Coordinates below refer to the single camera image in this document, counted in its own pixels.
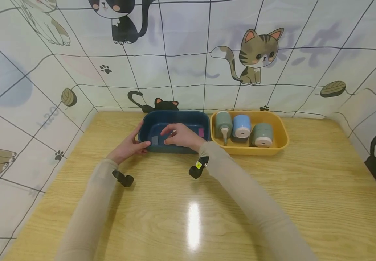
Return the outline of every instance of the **wallpaper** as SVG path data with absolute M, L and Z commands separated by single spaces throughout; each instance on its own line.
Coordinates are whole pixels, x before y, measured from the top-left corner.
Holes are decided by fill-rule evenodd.
M 376 180 L 376 0 L 0 0 L 0 260 L 99 111 L 336 120 Z

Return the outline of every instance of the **orange plastic bin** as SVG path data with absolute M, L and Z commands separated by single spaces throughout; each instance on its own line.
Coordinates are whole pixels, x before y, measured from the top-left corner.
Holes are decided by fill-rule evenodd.
M 214 137 L 214 124 L 216 120 L 216 114 L 214 113 L 211 117 L 211 137 L 212 141 L 218 143 L 227 153 L 232 155 L 257 155 L 257 156 L 272 156 L 282 151 L 290 143 L 290 138 L 288 137 L 287 130 L 285 129 L 284 123 L 281 118 L 272 112 L 261 112 L 261 111 L 228 111 L 230 116 L 233 118 L 236 115 L 248 115 L 250 118 L 250 123 L 252 128 L 259 123 L 269 123 L 273 127 L 274 139 L 273 144 L 270 148 L 257 148 L 250 147 L 249 141 L 246 143 L 234 143 L 230 139 L 227 141 L 227 146 L 224 146 L 222 138 Z

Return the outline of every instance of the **beige sleeve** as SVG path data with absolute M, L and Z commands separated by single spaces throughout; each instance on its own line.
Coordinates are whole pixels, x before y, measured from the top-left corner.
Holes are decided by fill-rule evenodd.
M 117 179 L 117 164 L 102 160 L 92 173 L 86 190 L 70 218 L 55 261 L 92 261 L 106 220 Z
M 218 144 L 204 143 L 200 157 L 208 156 L 207 170 L 232 196 L 265 237 L 277 261 L 313 261 L 317 257 L 278 204 Z

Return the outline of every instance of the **wooden table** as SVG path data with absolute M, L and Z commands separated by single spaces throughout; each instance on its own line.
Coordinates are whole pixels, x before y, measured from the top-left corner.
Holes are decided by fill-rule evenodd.
M 143 118 L 100 112 L 21 231 L 5 261 L 53 260 L 95 165 Z M 271 157 L 234 156 L 290 215 L 320 260 L 376 261 L 376 183 L 338 124 L 284 119 L 290 145 Z M 188 169 L 197 156 L 150 153 L 120 166 L 95 260 L 271 260 L 220 184 Z

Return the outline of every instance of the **finger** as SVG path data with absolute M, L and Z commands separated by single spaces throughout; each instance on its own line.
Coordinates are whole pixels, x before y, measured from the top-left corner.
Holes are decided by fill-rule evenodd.
M 143 121 L 141 121 L 141 122 L 137 125 L 136 129 L 134 129 L 134 130 L 130 133 L 130 135 L 128 135 L 128 138 L 131 138 L 132 140 L 134 140 L 135 137 L 137 136 L 137 134 L 139 134 L 139 131 L 140 131 L 140 129 L 142 128 L 142 125 L 143 125 Z
M 135 144 L 134 147 L 135 149 L 138 151 L 138 150 L 142 150 L 144 148 L 147 148 L 150 146 L 150 141 L 146 141 L 146 142 L 142 142 L 142 143 L 139 143 L 139 144 Z
M 147 150 L 146 149 L 138 150 L 138 151 L 136 151 L 136 154 L 137 155 L 146 155 L 147 154 Z
M 166 145 L 171 145 L 171 144 L 176 145 L 176 137 L 167 138 L 166 140 L 164 140 L 163 143 L 165 143 Z
M 166 126 L 162 132 L 160 133 L 161 136 L 173 131 L 173 130 L 176 130 L 176 127 L 177 127 L 177 123 L 172 123 L 172 124 L 169 124 L 168 126 Z
M 172 133 L 169 135 L 168 138 L 172 138 L 172 137 L 174 137 L 175 135 L 176 135 L 176 131 L 172 132 Z

